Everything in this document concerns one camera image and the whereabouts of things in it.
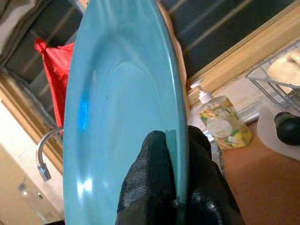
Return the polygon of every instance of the wooden countertop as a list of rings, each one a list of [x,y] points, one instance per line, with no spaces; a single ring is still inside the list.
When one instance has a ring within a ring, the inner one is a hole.
[[[254,134],[244,148],[224,152],[226,180],[246,225],[300,225],[300,161],[267,148]]]

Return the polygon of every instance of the red towel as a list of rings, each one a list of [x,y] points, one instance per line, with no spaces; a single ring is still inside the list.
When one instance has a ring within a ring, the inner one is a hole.
[[[74,43],[50,48],[43,40],[36,38],[34,48],[43,57],[45,73],[52,94],[56,124],[58,127],[62,127],[64,124],[67,83]]]

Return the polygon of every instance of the soap dispenser bottle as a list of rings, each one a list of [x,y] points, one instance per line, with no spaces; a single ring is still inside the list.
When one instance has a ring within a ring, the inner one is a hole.
[[[213,97],[210,92],[202,90],[200,82],[191,85],[200,92],[203,105],[198,111],[199,117],[218,146],[225,150],[247,146],[252,139],[251,131],[239,120],[230,100],[226,96]]]

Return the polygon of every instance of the faucet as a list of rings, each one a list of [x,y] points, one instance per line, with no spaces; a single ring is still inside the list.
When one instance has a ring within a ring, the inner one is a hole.
[[[64,129],[63,127],[58,127],[53,130],[50,130],[47,134],[45,134],[42,137],[42,139],[40,140],[40,142],[37,145],[37,153],[36,153],[37,168],[38,168],[39,174],[43,178],[44,182],[46,182],[47,180],[50,180],[51,175],[46,166],[46,163],[44,163],[44,160],[43,160],[43,146],[49,137],[51,137],[53,134],[56,134],[56,133],[62,131],[63,129]]]

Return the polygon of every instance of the wire rack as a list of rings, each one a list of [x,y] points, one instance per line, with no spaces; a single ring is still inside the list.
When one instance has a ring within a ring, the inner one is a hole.
[[[286,54],[289,51],[294,50],[295,48],[299,48],[299,43],[289,46],[284,51],[279,53],[273,59],[264,62],[260,66],[253,69],[249,74],[246,75],[246,78],[249,79],[259,90],[261,90],[272,102],[282,108],[291,107],[300,113],[300,86],[294,86],[287,83],[276,82],[269,78],[267,74],[267,68],[270,67],[272,61],[276,60],[283,54]],[[255,71],[259,71],[259,77],[256,77]],[[283,87],[291,88],[292,91],[286,93]]]

